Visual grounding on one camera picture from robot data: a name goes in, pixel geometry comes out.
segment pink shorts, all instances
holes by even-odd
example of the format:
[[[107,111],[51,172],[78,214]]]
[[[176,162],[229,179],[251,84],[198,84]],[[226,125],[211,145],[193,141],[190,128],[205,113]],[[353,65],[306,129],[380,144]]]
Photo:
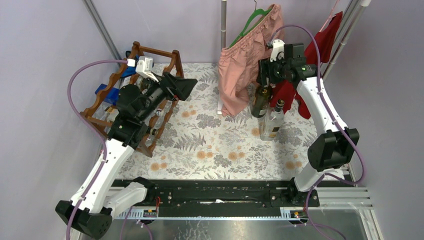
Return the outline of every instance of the pink shorts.
[[[247,86],[256,83],[258,61],[269,58],[271,49],[266,47],[275,30],[283,26],[281,6],[272,9],[246,36],[230,48],[223,48],[218,63],[219,95],[223,103],[222,115],[235,116],[249,104]],[[275,37],[282,39],[283,31]]]

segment metal floor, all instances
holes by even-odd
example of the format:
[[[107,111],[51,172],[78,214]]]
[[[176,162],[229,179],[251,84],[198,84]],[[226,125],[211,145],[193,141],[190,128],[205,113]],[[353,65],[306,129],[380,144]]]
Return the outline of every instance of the metal floor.
[[[348,240],[366,240],[361,217],[355,210],[311,209],[314,223],[329,225]],[[102,240],[118,240],[123,220],[114,220]],[[287,221],[275,220],[156,220],[148,225],[154,240],[325,240],[313,226],[294,227]],[[337,233],[323,230],[335,240]],[[149,240],[147,229],[134,220],[125,224],[123,240]]]

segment glass bottle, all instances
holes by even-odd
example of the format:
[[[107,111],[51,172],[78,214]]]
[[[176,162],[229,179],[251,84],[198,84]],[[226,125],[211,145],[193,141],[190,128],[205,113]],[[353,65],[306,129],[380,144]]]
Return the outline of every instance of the glass bottle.
[[[284,123],[284,100],[279,99],[274,108],[268,108],[263,123],[259,128],[260,139],[272,141]]]
[[[253,104],[250,109],[251,114],[255,118],[261,118],[267,113],[267,106],[270,102],[272,93],[271,86],[259,85],[254,92]]]

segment floral mat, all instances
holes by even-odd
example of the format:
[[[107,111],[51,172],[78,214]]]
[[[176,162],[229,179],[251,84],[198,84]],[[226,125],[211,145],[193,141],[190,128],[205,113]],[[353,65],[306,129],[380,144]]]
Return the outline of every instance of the floral mat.
[[[155,64],[161,74],[167,64]],[[166,125],[153,157],[135,152],[118,179],[289,180],[308,162],[316,138],[312,119],[298,114],[294,101],[273,141],[259,138],[258,119],[246,107],[235,117],[217,114],[218,69],[215,63],[185,63],[186,78],[197,85],[180,101]],[[341,170],[334,173],[343,177]]]

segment metal pole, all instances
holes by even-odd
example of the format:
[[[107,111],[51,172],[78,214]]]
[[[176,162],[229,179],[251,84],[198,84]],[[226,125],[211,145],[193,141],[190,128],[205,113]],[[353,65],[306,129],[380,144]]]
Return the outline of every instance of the metal pole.
[[[337,34],[335,36],[334,44],[333,44],[333,48],[331,50],[330,56],[334,54],[334,52],[336,51],[336,46],[340,44],[343,34],[345,34],[347,28],[349,27],[349,24],[352,21],[352,18],[355,16],[354,13],[358,9],[360,2],[361,2],[360,0],[350,0],[349,4],[344,10],[343,18],[341,19],[340,27],[338,28]],[[324,62],[321,63],[322,72],[324,72],[327,69],[327,67],[328,67],[328,63],[324,63]]]
[[[349,37],[351,36],[352,31],[354,30],[355,26],[359,22],[359,19],[361,19],[362,14],[364,13],[366,6],[361,6],[359,8],[358,13],[355,15],[354,19],[352,20],[352,23],[347,28],[346,33],[344,34],[343,38],[340,41],[340,44],[338,45],[337,49],[334,52],[334,55],[332,56],[330,62],[328,63],[327,68],[324,71],[324,74],[322,75],[323,79],[326,79],[328,75],[330,74],[331,69],[333,68],[334,64],[336,64],[336,60],[339,57],[340,53],[342,52],[343,48],[345,47],[346,43],[349,40]]]
[[[227,0],[221,0],[221,49],[226,47]]]
[[[335,36],[335,44],[339,44],[343,34],[345,33],[348,25],[351,23],[352,18],[354,17],[354,13],[356,12],[357,8],[360,6],[360,0],[350,0],[349,5],[347,5],[346,10],[343,13],[343,18],[341,19],[340,23],[340,31],[337,32]]]
[[[226,35],[227,35],[227,0],[221,0],[221,50],[226,47]],[[216,113],[223,114],[223,101],[221,96],[218,96],[218,105],[216,106]]]
[[[105,27],[105,24],[102,21],[102,18],[100,18],[99,12],[97,12],[97,9],[93,3],[92,0],[82,0],[87,7],[88,13],[90,13],[94,23],[97,26],[98,31],[100,32],[101,36],[104,39],[104,42],[106,43],[107,47],[109,48],[110,53],[113,55],[113,58],[116,60],[121,60],[122,57],[119,54],[119,51],[117,47],[114,44],[114,41],[112,41],[111,36],[109,35],[108,30]]]

